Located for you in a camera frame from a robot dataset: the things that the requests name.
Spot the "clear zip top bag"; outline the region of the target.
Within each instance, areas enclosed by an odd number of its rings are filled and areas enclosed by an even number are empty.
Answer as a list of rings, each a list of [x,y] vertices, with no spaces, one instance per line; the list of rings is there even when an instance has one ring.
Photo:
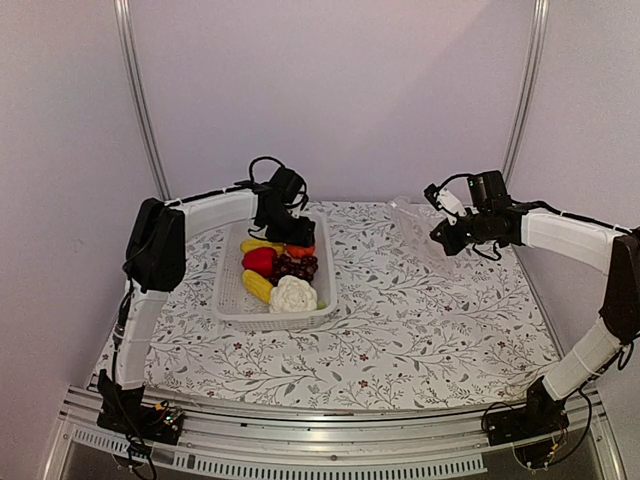
[[[443,247],[431,237],[431,232],[446,217],[430,204],[412,203],[409,197],[398,196],[388,204],[390,218],[398,229],[408,251],[430,270],[456,278],[455,262],[447,257]]]

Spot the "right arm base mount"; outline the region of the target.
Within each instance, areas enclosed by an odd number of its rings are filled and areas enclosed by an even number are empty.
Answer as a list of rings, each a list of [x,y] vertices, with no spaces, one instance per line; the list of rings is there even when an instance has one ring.
[[[522,407],[503,402],[505,410],[487,409],[481,419],[481,428],[491,446],[519,442],[538,436],[560,432],[569,426],[563,401],[546,397],[529,397]]]

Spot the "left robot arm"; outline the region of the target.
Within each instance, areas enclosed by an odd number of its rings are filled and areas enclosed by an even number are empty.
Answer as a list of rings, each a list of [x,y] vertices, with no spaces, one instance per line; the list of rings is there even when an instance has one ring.
[[[125,254],[128,286],[114,328],[113,380],[124,390],[144,383],[144,364],[161,310],[186,273],[186,243],[212,229],[253,223],[275,243],[308,247],[316,223],[281,200],[276,190],[233,187],[183,200],[144,200]]]

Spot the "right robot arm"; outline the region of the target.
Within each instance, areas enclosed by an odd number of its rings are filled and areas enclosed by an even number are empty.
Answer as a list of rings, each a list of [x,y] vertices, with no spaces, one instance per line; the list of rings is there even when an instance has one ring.
[[[442,191],[430,202],[446,215],[430,234],[446,255],[483,243],[544,250],[578,262],[578,273],[591,270],[594,279],[586,287],[603,289],[594,324],[530,386],[527,406],[518,412],[517,427],[537,436],[570,395],[631,350],[639,334],[639,232],[508,196],[477,200],[468,208]]]

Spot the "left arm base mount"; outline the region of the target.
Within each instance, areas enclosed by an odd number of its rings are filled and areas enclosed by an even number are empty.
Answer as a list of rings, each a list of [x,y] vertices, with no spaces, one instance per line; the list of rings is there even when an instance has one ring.
[[[167,401],[145,405],[143,386],[123,390],[109,378],[105,369],[99,372],[97,388],[102,397],[98,427],[137,439],[178,444],[184,423],[180,407],[171,406]]]

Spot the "white plastic basket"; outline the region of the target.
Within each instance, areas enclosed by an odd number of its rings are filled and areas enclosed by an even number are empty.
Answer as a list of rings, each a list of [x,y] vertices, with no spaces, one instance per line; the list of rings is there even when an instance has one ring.
[[[239,331],[300,330],[322,324],[337,300],[335,269],[326,216],[311,213],[315,244],[294,258],[296,247],[279,253],[275,246],[250,238],[248,221],[226,228],[217,263],[214,317]]]

